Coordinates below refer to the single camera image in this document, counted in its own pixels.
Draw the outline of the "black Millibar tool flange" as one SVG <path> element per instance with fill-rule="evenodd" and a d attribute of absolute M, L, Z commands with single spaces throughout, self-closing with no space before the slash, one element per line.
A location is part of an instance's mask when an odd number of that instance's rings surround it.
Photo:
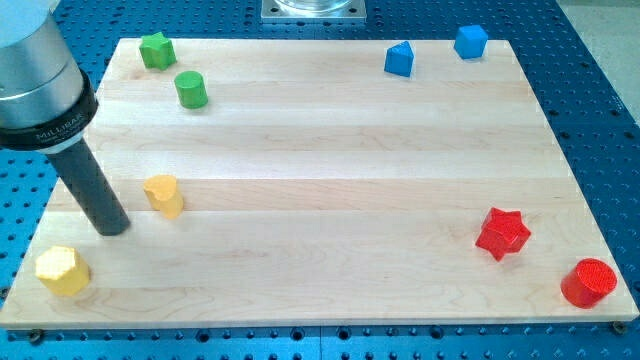
<path fill-rule="evenodd" d="M 78 100 L 58 117 L 19 129 L 1 129 L 1 146 L 10 150 L 35 151 L 59 145 L 79 134 L 93 119 L 98 100 L 88 75 L 81 71 L 83 88 Z"/>

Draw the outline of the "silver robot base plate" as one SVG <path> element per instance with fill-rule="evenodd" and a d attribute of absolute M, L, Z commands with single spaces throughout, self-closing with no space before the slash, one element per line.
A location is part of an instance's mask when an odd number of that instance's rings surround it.
<path fill-rule="evenodd" d="M 365 0 L 262 0 L 264 22 L 365 21 Z"/>

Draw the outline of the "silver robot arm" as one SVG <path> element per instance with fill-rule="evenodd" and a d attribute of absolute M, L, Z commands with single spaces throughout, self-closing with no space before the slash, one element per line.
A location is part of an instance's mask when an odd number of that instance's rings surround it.
<path fill-rule="evenodd" d="M 98 110 L 88 75 L 40 1 L 1 3 L 1 146 L 49 159 L 96 231 L 114 236 L 129 218 L 83 139 Z"/>

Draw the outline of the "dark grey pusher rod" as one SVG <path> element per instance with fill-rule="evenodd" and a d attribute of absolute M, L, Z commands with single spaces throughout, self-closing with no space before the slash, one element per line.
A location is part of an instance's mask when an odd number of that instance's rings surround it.
<path fill-rule="evenodd" d="M 100 235 L 119 235 L 129 227 L 123 206 L 84 139 L 47 158 Z"/>

